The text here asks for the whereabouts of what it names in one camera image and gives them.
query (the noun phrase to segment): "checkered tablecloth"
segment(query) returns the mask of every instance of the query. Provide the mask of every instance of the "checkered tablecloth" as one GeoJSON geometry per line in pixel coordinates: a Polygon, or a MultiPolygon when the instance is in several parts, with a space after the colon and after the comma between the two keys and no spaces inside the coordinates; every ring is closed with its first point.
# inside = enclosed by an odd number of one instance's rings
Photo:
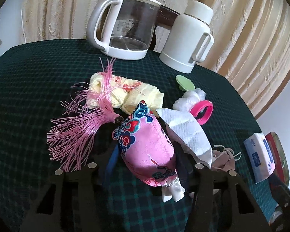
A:
{"type": "MultiPolygon", "coordinates": [[[[34,199],[47,176],[59,167],[50,161],[46,133],[51,118],[63,112],[60,101],[69,97],[70,86],[89,81],[101,71],[100,51],[85,40],[60,39],[28,43],[8,50],[0,57],[0,216],[12,231],[18,231],[29,199],[34,199]]],[[[164,93],[163,107],[171,108],[182,96],[175,81],[179,72],[159,60],[159,53],[149,51],[137,61],[116,60],[114,74],[157,86],[164,93]]],[[[221,144],[242,152],[236,170],[250,187],[266,218],[275,201],[268,181],[255,184],[243,141],[260,128],[236,90],[222,76],[196,66],[185,75],[196,88],[203,89],[214,105],[209,121],[203,126],[211,145],[221,144]]],[[[110,143],[112,124],[100,128],[109,139],[97,134],[94,150],[110,143]]],[[[211,230],[217,228],[215,195],[211,230]]],[[[175,203],[162,202],[149,186],[135,178],[120,160],[107,191],[97,195],[97,205],[105,231],[183,231],[190,212],[186,196],[175,203]]]]}

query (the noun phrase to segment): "pink bracelet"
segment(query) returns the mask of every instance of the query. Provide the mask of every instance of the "pink bracelet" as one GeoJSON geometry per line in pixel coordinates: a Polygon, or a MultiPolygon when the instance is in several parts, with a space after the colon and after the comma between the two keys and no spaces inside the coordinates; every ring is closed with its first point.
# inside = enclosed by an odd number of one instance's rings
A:
{"type": "Polygon", "coordinates": [[[203,109],[207,107],[206,109],[206,112],[204,113],[203,117],[202,118],[199,118],[197,119],[197,122],[200,124],[200,125],[203,125],[205,124],[208,119],[210,118],[210,116],[212,115],[212,112],[213,112],[213,104],[211,101],[208,101],[208,100],[203,100],[201,102],[198,102],[194,105],[194,107],[191,109],[190,113],[196,117],[198,115],[198,113],[203,109]]]}

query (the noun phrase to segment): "pink tassel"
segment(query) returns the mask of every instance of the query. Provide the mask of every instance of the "pink tassel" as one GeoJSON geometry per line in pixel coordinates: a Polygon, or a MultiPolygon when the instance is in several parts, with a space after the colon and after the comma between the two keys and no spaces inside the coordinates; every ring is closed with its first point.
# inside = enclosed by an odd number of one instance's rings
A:
{"type": "Polygon", "coordinates": [[[51,120],[55,124],[47,134],[51,160],[60,161],[60,168],[66,172],[80,170],[86,164],[99,127],[108,122],[115,123],[115,119],[120,117],[114,112],[110,96],[111,91],[119,87],[111,87],[110,84],[114,61],[113,58],[107,60],[105,71],[102,65],[104,72],[100,93],[86,89],[78,93],[71,103],[62,102],[65,114],[79,113],[78,116],[51,120]],[[87,98],[96,100],[98,107],[89,109],[87,103],[82,106],[80,103],[87,98]]]}

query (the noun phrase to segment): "white insulated mug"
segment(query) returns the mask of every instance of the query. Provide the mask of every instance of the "white insulated mug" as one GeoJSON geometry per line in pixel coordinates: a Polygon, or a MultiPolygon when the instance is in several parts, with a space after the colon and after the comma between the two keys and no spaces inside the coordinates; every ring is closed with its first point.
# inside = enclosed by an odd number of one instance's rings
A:
{"type": "Polygon", "coordinates": [[[213,10],[197,1],[189,1],[184,14],[179,15],[159,56],[167,66],[190,73],[195,62],[203,62],[214,38],[209,24],[213,10]]]}

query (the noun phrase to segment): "white paper towel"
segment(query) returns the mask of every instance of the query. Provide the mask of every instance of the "white paper towel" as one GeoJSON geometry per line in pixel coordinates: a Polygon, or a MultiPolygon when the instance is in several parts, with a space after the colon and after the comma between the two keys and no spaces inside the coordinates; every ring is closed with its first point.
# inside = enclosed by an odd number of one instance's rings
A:
{"type": "Polygon", "coordinates": [[[167,108],[156,111],[167,124],[169,138],[177,141],[184,152],[191,154],[196,161],[200,159],[211,168],[213,161],[211,144],[192,114],[167,108]]]}

